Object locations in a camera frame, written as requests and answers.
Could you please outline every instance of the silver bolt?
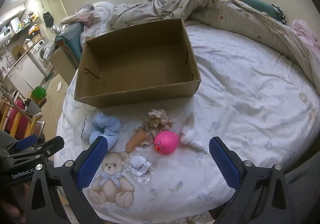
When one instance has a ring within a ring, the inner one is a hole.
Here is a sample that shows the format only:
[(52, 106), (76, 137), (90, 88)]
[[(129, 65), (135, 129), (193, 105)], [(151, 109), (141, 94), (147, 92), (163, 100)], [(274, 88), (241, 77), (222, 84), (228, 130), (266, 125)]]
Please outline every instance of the silver bolt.
[(73, 165), (73, 161), (72, 160), (68, 160), (67, 162), (65, 162), (64, 164), (66, 167), (71, 167)]
[(280, 165), (278, 165), (278, 164), (276, 164), (276, 165), (275, 165), (275, 168), (276, 168), (278, 171), (280, 171), (280, 170), (281, 170), (281, 166), (280, 166)]
[(42, 164), (38, 164), (37, 166), (36, 166), (36, 170), (41, 170), (42, 169)]
[(253, 163), (252, 163), (250, 160), (245, 160), (245, 161), (244, 161), (244, 165), (245, 165), (246, 167), (251, 167), (251, 166), (253, 165)]

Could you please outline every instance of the upper cabinet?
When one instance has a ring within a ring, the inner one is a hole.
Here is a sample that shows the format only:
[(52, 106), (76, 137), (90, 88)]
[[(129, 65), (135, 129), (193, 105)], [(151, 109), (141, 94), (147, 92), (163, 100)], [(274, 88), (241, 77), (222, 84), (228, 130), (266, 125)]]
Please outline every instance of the upper cabinet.
[(21, 17), (23, 16), (23, 13), (25, 12), (26, 7), (24, 4), (20, 4), (17, 7), (7, 11), (6, 13), (0, 15), (0, 28), (10, 22), (15, 17)]

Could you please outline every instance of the pink rubber chick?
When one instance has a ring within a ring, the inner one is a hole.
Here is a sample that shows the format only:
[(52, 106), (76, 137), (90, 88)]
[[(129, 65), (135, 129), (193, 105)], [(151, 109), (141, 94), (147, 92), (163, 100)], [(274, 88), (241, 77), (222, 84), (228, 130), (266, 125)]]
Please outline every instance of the pink rubber chick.
[(174, 132), (162, 131), (156, 136), (154, 144), (158, 153), (165, 155), (171, 154), (179, 144), (179, 137)]

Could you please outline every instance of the white bed sheet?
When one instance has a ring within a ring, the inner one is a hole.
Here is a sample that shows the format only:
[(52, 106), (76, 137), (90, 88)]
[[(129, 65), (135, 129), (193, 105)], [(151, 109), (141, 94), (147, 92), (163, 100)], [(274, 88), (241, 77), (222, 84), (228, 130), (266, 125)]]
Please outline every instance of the white bed sheet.
[[(225, 183), (207, 144), (219, 136), (242, 160), (256, 166), (292, 165), (311, 145), (320, 129), (319, 95), (302, 70), (273, 49), (206, 25), (187, 27), (201, 74), (192, 97), (136, 103), (100, 109), (117, 116), (121, 135), (112, 151), (124, 151), (134, 128), (151, 109), (165, 109), (180, 132), (186, 115), (195, 114), (195, 127), (206, 151), (180, 144), (161, 156), (150, 182), (135, 187), (130, 208), (115, 203), (95, 205), (98, 215), (115, 223), (151, 224), (176, 220), (213, 209), (228, 201), (234, 190)], [(76, 76), (63, 104), (57, 135), (65, 147), (54, 157), (55, 166), (76, 159), (89, 147), (81, 141), (84, 120), (96, 108), (74, 100)]]

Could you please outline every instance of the brown cylinder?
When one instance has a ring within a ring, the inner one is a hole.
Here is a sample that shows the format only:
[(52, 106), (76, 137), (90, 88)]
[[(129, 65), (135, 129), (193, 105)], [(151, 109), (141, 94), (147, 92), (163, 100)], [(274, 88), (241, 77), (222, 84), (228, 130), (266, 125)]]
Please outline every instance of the brown cylinder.
[(125, 150), (128, 153), (133, 152), (133, 150), (139, 146), (142, 141), (147, 138), (147, 133), (140, 129), (134, 136), (129, 140), (129, 142), (125, 145)]

